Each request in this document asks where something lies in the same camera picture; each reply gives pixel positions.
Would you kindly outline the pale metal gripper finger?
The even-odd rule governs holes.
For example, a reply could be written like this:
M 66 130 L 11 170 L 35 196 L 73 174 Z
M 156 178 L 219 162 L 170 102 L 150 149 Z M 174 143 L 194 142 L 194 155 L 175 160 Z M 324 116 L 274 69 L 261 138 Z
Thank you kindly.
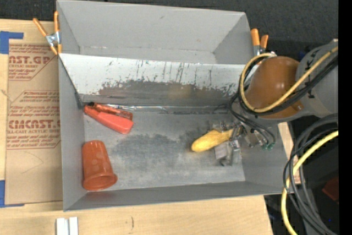
M 237 122 L 219 121 L 213 123 L 212 129 L 220 133 L 238 134 L 240 125 Z
M 240 162 L 240 143 L 237 140 L 215 146 L 214 152 L 215 159 L 221 166 L 237 165 Z

